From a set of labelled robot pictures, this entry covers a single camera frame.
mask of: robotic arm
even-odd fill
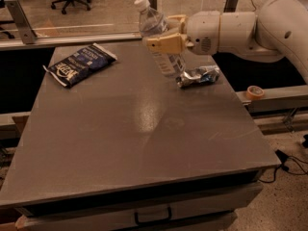
[[[180,54],[186,48],[194,54],[217,52],[261,63],[283,57],[297,68],[308,84],[308,12],[297,0],[269,0],[259,14],[200,12],[167,19],[169,30],[145,38],[151,51]]]

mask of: black handle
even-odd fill
[[[161,224],[161,223],[165,223],[167,221],[170,221],[172,219],[172,212],[171,212],[171,208],[167,207],[167,217],[163,218],[163,219],[157,219],[157,220],[151,220],[151,221],[139,221],[138,218],[138,213],[135,212],[135,223],[138,226],[149,226],[149,225],[156,225],[156,224]]]

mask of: white bottle cap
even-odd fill
[[[150,6],[150,2],[148,0],[136,0],[134,4],[138,12],[142,12]]]

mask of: plastic bottle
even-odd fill
[[[140,32],[142,37],[152,37],[167,31],[167,22],[162,13],[150,7],[148,0],[136,0],[135,6],[140,13]],[[154,61],[166,77],[176,78],[185,70],[181,55],[152,52]]]

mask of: roll of tape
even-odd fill
[[[264,96],[264,91],[257,86],[247,88],[246,97],[250,100],[258,100]]]

